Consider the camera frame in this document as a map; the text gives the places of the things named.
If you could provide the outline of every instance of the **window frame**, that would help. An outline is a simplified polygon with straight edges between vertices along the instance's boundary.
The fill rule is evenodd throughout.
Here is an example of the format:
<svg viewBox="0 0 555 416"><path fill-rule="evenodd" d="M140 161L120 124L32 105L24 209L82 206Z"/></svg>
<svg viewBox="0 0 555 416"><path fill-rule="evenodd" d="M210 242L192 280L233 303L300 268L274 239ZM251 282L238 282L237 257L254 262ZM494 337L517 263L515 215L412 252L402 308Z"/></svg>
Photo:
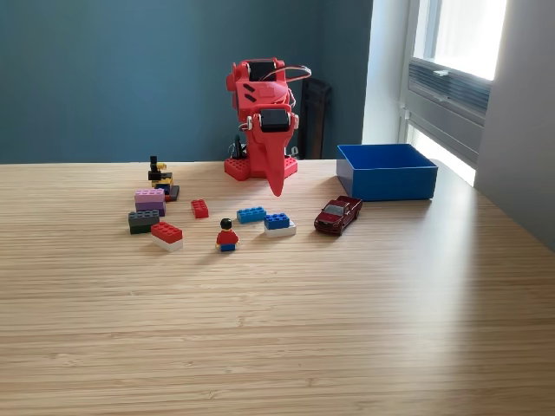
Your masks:
<svg viewBox="0 0 555 416"><path fill-rule="evenodd" d="M468 79L471 82L483 82L491 88L492 82L470 75L454 68L448 68L428 61L433 59L437 43L439 18L442 0L410 0L408 12L407 42L402 71L402 87L400 96L399 143L407 143L408 126L413 125L432 138L449 152L476 167L480 150L481 136L486 121L485 112L461 105L448 97L437 94L421 85L410 81L409 65L417 62L427 68L441 71L447 70L449 76ZM417 34L418 19L422 7L428 7L427 26ZM414 58L417 36L424 36L423 55L425 60Z"/></svg>

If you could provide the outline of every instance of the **blue plastic bin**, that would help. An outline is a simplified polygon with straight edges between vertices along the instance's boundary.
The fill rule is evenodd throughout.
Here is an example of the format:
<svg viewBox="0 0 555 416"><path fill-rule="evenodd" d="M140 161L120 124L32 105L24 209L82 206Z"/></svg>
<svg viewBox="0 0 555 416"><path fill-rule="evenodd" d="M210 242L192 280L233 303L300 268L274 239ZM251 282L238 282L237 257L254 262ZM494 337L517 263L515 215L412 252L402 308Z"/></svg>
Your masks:
<svg viewBox="0 0 555 416"><path fill-rule="evenodd" d="M409 144L341 145L337 147L336 172L352 198L431 199L437 166Z"/></svg>

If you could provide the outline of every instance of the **red shirt minifigure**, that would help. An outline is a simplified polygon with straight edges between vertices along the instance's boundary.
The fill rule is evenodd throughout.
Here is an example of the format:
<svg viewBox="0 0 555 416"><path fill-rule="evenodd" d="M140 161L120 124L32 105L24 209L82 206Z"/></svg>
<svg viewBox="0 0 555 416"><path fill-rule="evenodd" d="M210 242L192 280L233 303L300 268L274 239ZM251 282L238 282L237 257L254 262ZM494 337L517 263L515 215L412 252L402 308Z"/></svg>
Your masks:
<svg viewBox="0 0 555 416"><path fill-rule="evenodd" d="M238 244L239 237L232 230L232 221L229 218L224 218L219 224L222 231L219 232L216 238L216 247L220 247L222 251L235 250L235 244Z"/></svg>

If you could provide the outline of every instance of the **red 3d printed robot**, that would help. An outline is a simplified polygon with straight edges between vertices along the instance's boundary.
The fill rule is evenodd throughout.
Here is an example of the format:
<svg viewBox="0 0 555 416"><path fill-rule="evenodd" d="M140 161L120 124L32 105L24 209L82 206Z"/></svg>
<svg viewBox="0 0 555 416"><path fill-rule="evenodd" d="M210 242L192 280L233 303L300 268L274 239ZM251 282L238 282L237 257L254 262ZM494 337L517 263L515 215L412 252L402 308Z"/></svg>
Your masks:
<svg viewBox="0 0 555 416"><path fill-rule="evenodd" d="M288 69L303 73L287 78ZM241 157L242 148L238 145L238 157L225 161L226 173L236 180L266 177L274 195L281 195L285 178L297 171L297 161L284 155L298 128L298 116L291 111L295 98L287 82L309 76L308 68L286 66L276 58L233 64L225 81L227 90L233 92L239 130L246 135L246 157Z"/></svg>

